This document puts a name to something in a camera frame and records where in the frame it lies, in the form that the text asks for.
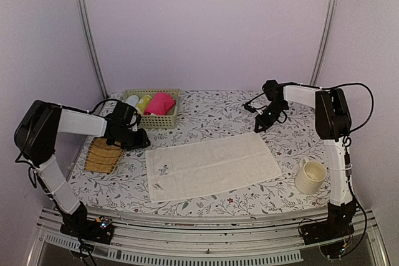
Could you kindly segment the pink towel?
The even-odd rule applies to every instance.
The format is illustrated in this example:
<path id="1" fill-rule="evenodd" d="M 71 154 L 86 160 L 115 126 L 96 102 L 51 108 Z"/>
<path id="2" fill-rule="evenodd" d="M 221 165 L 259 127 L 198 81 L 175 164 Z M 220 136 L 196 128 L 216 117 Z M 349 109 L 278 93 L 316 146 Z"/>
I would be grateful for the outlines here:
<path id="1" fill-rule="evenodd" d="M 167 115 L 175 106 L 175 100 L 167 93 L 156 93 L 144 111 L 144 115 Z"/>

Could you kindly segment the cream white towel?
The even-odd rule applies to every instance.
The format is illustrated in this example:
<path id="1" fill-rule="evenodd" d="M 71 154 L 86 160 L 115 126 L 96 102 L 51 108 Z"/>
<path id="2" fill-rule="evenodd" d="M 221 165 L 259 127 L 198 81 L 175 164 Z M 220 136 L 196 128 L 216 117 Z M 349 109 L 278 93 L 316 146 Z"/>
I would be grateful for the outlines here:
<path id="1" fill-rule="evenodd" d="M 278 178 L 281 169 L 254 132 L 145 153 L 152 203 L 210 196 Z"/>

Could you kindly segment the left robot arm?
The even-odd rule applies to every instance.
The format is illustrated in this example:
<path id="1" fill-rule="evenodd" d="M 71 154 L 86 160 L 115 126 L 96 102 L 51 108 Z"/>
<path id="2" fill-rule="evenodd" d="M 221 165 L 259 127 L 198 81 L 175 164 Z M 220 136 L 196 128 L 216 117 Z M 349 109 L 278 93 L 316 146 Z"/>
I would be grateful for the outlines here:
<path id="1" fill-rule="evenodd" d="M 139 127 L 140 122 L 137 110 L 121 101 L 116 102 L 112 113 L 98 116 L 93 110 L 36 100 L 14 133 L 14 143 L 20 151 L 15 162 L 29 166 L 32 185 L 42 188 L 69 228 L 79 237 L 88 237 L 93 225 L 87 219 L 86 206 L 72 192 L 57 163 L 57 136 L 70 133 L 103 138 L 107 145 L 122 150 L 147 148 L 150 140 Z"/>

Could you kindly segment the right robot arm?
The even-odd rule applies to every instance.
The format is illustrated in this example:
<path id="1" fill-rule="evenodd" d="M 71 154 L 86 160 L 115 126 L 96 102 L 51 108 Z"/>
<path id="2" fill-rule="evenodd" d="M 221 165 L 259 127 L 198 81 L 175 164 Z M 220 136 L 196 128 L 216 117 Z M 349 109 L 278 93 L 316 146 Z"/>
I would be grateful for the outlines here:
<path id="1" fill-rule="evenodd" d="M 352 119 L 343 90 L 339 87 L 320 88 L 268 80 L 262 86 L 262 94 L 269 100 L 267 105 L 255 108 L 251 102 L 244 104 L 246 110 L 257 113 L 256 133 L 268 130 L 277 122 L 280 114 L 289 109 L 290 102 L 315 110 L 315 129 L 327 151 L 331 185 L 328 216 L 323 222 L 322 233 L 329 239 L 336 238 L 351 223 L 356 211 L 356 202 L 349 187 L 352 174 L 349 155 Z"/>

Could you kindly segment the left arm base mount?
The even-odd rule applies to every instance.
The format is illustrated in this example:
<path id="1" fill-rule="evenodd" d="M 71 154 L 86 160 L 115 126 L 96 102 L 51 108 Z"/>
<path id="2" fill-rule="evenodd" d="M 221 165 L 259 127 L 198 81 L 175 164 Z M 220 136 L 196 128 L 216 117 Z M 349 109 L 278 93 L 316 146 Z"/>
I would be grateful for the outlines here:
<path id="1" fill-rule="evenodd" d="M 107 218 L 86 220 L 82 229 L 73 230 L 67 224 L 62 224 L 60 228 L 60 232 L 65 235 L 106 245 L 111 244 L 114 230 L 112 220 Z"/>

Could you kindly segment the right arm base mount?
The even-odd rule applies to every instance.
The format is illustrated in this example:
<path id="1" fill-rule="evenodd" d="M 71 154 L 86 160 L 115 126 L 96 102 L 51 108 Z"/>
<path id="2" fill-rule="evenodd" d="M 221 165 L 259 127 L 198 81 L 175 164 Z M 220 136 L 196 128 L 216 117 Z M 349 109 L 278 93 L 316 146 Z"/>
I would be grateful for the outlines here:
<path id="1" fill-rule="evenodd" d="M 352 222 L 345 217 L 338 219 L 328 217 L 324 221 L 305 218 L 299 224 L 298 231 L 305 245 L 309 245 L 350 236 L 355 230 Z"/>

